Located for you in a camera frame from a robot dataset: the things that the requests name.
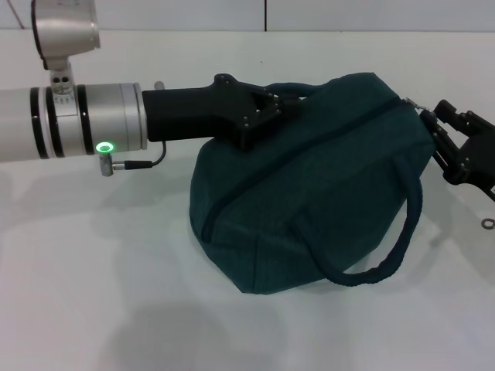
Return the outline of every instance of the bag zipper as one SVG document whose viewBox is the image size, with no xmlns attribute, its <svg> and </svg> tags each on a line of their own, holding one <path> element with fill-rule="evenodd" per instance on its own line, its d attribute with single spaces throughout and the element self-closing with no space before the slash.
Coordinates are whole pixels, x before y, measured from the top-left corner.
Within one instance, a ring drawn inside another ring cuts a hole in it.
<svg viewBox="0 0 495 371">
<path fill-rule="evenodd" d="M 324 135 L 319 136 L 318 138 L 314 138 L 310 141 L 301 143 L 297 147 L 293 148 L 291 151 L 286 152 L 284 155 L 282 155 L 280 158 L 277 158 L 271 164 L 265 166 L 254 175 L 248 177 L 243 182 L 233 187 L 231 191 L 229 191 L 225 196 L 223 196 L 213 204 L 203 225 L 203 230 L 201 232 L 202 240 L 207 243 L 211 242 L 217 218 L 227 206 L 229 206 L 238 197 L 246 193 L 249 189 L 256 186 L 259 182 L 276 172 L 278 169 L 298 158 L 304 152 L 308 151 L 316 145 L 320 145 L 326 141 L 331 141 L 335 138 L 342 137 L 345 134 L 349 134 L 351 131 L 357 130 L 368 121 L 371 121 L 388 111 L 391 111 L 397 107 L 407 106 L 408 104 L 400 97 L 395 97 L 388 100 L 384 104 L 374 108 L 373 110 L 368 111 L 366 114 L 363 114 L 362 116 L 359 116 L 358 118 L 352 120 L 350 123 L 342 126 L 341 128 L 330 131 Z"/>
</svg>

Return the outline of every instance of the white table surface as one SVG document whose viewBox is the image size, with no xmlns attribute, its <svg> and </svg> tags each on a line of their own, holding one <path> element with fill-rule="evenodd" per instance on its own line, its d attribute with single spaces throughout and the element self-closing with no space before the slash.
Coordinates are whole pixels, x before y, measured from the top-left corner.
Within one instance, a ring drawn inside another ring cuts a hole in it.
<svg viewBox="0 0 495 371">
<path fill-rule="evenodd" d="M 103 32 L 101 41 L 73 58 L 78 83 L 200 87 L 220 72 L 322 83 L 373 71 L 403 97 L 432 107 L 445 98 L 495 121 L 495 34 Z M 29 32 L 0 32 L 0 50 L 0 88 L 46 85 Z M 170 143 L 159 168 L 109 179 L 96 158 L 0 165 L 2 371 L 494 368 L 495 231 L 480 221 L 495 204 L 484 194 L 447 185 L 432 163 L 393 278 L 241 294 L 189 228 L 203 142 Z M 360 269 L 387 253 L 403 218 Z"/>
</svg>

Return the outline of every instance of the green bag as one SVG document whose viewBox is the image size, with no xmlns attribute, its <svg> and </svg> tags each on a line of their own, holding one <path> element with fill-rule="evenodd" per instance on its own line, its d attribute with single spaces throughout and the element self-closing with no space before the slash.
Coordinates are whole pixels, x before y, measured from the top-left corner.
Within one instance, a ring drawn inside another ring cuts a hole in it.
<svg viewBox="0 0 495 371">
<path fill-rule="evenodd" d="M 302 114 L 249 152 L 212 140 L 198 156 L 190 219 L 207 256 L 255 294 L 325 277 L 346 286 L 390 277 L 419 221 L 419 176 L 435 151 L 415 109 L 373 73 L 267 89 L 307 97 Z M 380 244 L 405 200 L 387 258 L 345 274 Z"/>
</svg>

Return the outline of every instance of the cable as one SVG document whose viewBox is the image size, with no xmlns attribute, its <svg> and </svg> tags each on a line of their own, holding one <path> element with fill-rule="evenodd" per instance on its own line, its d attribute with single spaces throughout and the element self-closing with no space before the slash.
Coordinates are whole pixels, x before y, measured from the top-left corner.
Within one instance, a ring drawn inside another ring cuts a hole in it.
<svg viewBox="0 0 495 371">
<path fill-rule="evenodd" d="M 24 27 L 24 25 L 22 24 L 22 21 L 21 21 L 21 19 L 19 18 L 19 15 L 18 15 L 18 14 L 17 14 L 17 12 L 15 11 L 14 5 L 12 5 L 11 0 L 7 0 L 7 4 L 9 4 L 10 10 L 12 10 L 12 13 L 14 14 L 15 19 L 17 20 L 17 23 L 19 24 L 19 26 L 21 27 L 21 29 L 26 29 L 26 28 Z"/>
<path fill-rule="evenodd" d="M 153 168 L 157 166 L 160 162 L 163 161 L 167 154 L 167 144 L 166 142 L 162 142 L 163 144 L 163 151 L 162 155 L 159 157 L 158 160 L 155 162 L 151 161 L 124 161 L 124 169 L 125 170 L 138 170 L 140 168 Z"/>
</svg>

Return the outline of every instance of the green led light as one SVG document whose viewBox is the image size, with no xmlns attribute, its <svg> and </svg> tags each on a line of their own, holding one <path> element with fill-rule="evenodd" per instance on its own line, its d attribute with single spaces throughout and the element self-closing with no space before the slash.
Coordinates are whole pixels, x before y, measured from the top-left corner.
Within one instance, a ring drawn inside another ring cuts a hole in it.
<svg viewBox="0 0 495 371">
<path fill-rule="evenodd" d="M 114 150 L 115 146 L 108 142 L 108 141 L 102 141 L 101 143 L 98 143 L 96 146 L 96 150 L 100 153 L 109 153 Z"/>
</svg>

